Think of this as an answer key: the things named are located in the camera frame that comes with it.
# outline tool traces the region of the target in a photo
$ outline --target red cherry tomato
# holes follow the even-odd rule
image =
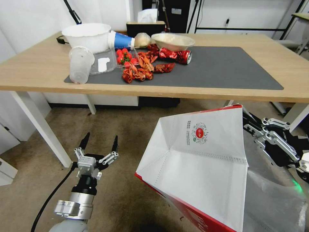
[[[138,62],[137,62],[137,59],[132,58],[132,59],[131,59],[131,63],[132,63],[132,64],[137,64],[137,63],[138,63]]]
[[[128,52],[128,53],[126,54],[126,57],[129,58],[129,60],[131,60],[131,59],[132,59],[132,54]]]
[[[117,58],[117,63],[118,63],[118,64],[122,64],[123,61],[124,61],[123,55],[118,56],[118,58]]]
[[[124,64],[124,66],[125,66],[126,68],[130,67],[130,62],[129,62],[129,61],[126,61],[125,64]]]
[[[128,53],[128,50],[126,48],[122,49],[122,54]]]
[[[118,50],[116,51],[116,54],[117,54],[117,56],[119,56],[120,54],[122,55],[122,50],[121,50],[121,49],[118,49]]]

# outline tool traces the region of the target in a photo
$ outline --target white plastic bowl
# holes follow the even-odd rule
[[[173,33],[153,34],[151,38],[156,42],[158,48],[164,47],[174,52],[187,50],[188,47],[195,44],[194,39]]]
[[[78,24],[65,28],[62,34],[67,38],[72,48],[86,47],[94,54],[109,48],[110,29],[110,25],[107,24]]]

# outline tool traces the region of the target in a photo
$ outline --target tissue box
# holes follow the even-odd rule
[[[127,22],[126,30],[128,36],[135,37],[140,32],[145,32],[149,36],[153,34],[165,31],[165,22],[157,21],[155,23],[137,23],[137,22]]]

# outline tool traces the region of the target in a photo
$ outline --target blue paper cup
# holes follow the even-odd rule
[[[130,48],[134,49],[135,39],[114,31],[111,31],[108,35],[109,48]]]

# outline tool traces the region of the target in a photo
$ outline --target green light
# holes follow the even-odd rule
[[[293,183],[294,183],[294,185],[295,185],[294,189],[296,190],[296,192],[298,192],[298,193],[304,193],[302,187],[297,183],[297,181],[296,181],[296,180],[292,180],[292,181],[293,181]]]

